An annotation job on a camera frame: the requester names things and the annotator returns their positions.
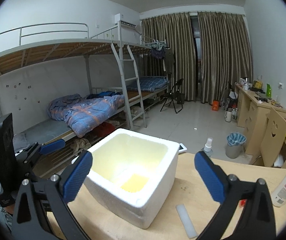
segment tile floor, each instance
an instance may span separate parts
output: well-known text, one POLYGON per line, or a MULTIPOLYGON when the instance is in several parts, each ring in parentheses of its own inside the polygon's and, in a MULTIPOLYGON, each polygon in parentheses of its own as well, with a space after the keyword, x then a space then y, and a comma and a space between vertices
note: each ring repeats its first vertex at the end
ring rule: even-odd
MULTIPOLYGON (((244 152, 236 159, 225 155, 226 137, 231 132, 242 132, 243 128, 237 127, 233 121, 226 122, 224 110, 212 111, 209 104, 200 102, 185 102, 178 114, 174 112, 173 105, 160 112, 161 107, 162 104, 158 104, 147 112, 147 128, 135 127, 135 131, 183 143, 189 153, 202 149, 207 138, 212 137, 213 158, 244 164, 250 162, 252 156, 244 152)), ((142 122, 138 119, 134 123, 140 125, 142 122)))

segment bed ladder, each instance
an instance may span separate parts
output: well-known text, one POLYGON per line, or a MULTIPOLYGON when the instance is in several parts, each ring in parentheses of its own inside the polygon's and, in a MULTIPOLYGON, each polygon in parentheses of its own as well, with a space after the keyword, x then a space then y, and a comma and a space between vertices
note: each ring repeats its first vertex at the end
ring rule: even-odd
POLYGON ((125 97, 125 109, 126 109, 126 114, 127 114, 126 119, 127 119, 128 126, 130 127, 131 130, 133 130, 134 129, 133 121, 136 120, 137 118, 139 118, 140 116, 143 116, 143 123, 144 123, 144 127, 146 128, 147 125, 146 125, 146 120, 145 120, 145 111, 144 111, 143 98, 142 98, 141 86, 140 86, 140 81, 139 81, 139 71, 138 71, 138 67, 136 65, 136 61, 135 61, 135 58, 133 56, 131 47, 129 45, 127 45, 127 51, 129 52, 131 59, 124 59, 123 58, 123 48, 121 46, 119 48, 119 55, 118 55, 113 43, 111 43, 111 47, 112 47, 112 51, 113 51, 113 54, 116 58, 117 64, 119 66, 120 74, 121 74, 122 90, 123 90, 123 95, 125 97), (125 79, 125 76, 124 76, 124 62, 125 61, 132 61, 133 62, 135 77, 125 79), (126 89, 126 82, 131 81, 131 80, 136 80, 139 95, 134 97, 134 98, 131 98, 129 100, 129 97, 127 94, 127 89, 126 89), (140 100, 141 112, 137 115, 132 115, 131 109, 130 109, 130 101, 135 101, 137 99, 140 100))

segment curtain rod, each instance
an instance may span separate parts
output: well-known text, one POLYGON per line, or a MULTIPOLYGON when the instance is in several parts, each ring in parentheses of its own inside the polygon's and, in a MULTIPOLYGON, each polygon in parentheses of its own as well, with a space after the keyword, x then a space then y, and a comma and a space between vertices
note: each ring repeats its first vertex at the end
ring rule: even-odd
MULTIPOLYGON (((176 12, 176 13, 164 13, 164 14, 160 14, 160 15, 156 15, 156 16, 152 16, 152 17, 148 17, 148 18, 144 18, 144 19, 150 19, 150 18, 153 18, 153 17, 163 16, 163 15, 168 15, 168 14, 178 14, 178 13, 198 13, 198 12, 228 13, 228 12, 217 12, 217 11, 187 11, 187 12, 176 12)), ((243 17, 245 17, 245 14, 240 14, 240 13, 229 13, 229 14, 242 15, 243 17)))

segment metal screw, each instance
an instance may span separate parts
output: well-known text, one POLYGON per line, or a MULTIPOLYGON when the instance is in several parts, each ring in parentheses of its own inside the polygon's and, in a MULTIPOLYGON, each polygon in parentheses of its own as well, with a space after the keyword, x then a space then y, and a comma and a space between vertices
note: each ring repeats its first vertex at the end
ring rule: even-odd
POLYGON ((265 180, 264 180, 264 179, 261 179, 261 178, 260 178, 260 179, 258 179, 258 181, 259 181, 259 184, 260 184, 260 185, 265 185, 265 180))
POLYGON ((58 181, 60 177, 57 174, 51 176, 51 181, 58 181))
POLYGON ((238 179, 238 177, 235 176, 234 174, 230 174, 230 175, 228 176, 228 178, 229 178, 230 181, 236 181, 236 180, 238 179))
POLYGON ((26 186, 30 181, 28 179, 23 179, 22 185, 26 186))

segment orange box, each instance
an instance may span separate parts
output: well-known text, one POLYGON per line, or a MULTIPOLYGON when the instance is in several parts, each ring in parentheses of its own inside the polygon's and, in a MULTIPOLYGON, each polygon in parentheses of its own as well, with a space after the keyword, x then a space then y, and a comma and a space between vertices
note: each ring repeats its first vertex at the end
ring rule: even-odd
POLYGON ((212 103, 212 110, 218 111, 219 110, 219 101, 213 101, 212 103))

